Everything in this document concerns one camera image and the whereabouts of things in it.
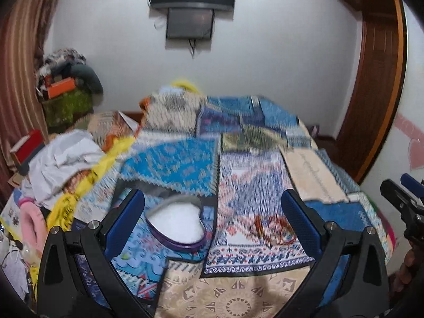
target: pink wall sticker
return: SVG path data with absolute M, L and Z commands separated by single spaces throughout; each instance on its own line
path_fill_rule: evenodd
M 408 150 L 411 170 L 424 168 L 424 133 L 400 113 L 396 115 L 393 125 L 411 139 Z

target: orange box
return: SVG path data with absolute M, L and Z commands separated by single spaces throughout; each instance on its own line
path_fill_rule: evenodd
M 52 99 L 62 93 L 72 91 L 74 88 L 75 80 L 74 78 L 69 77 L 52 84 L 52 86 L 47 89 L 47 94 L 49 96 L 49 99 Z

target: pink neck pillow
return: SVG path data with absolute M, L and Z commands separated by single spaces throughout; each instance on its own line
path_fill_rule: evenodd
M 20 199 L 18 206 L 21 210 L 20 225 L 22 239 L 27 245 L 35 248 L 41 255 L 47 239 L 47 228 L 43 214 L 40 208 L 34 204 L 33 199 L 28 197 Z

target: brown curtain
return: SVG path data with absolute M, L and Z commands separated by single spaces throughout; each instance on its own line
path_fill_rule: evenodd
M 32 129 L 47 140 L 47 126 L 38 103 L 35 72 L 42 65 L 44 41 L 58 0 L 17 0 L 0 21 L 0 205 L 14 168 L 9 151 Z

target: white heart-shaped surface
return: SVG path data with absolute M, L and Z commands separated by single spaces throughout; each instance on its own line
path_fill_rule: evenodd
M 172 202 L 158 207 L 148 220 L 167 238 L 182 244 L 194 244 L 204 236 L 200 208 L 189 202 Z

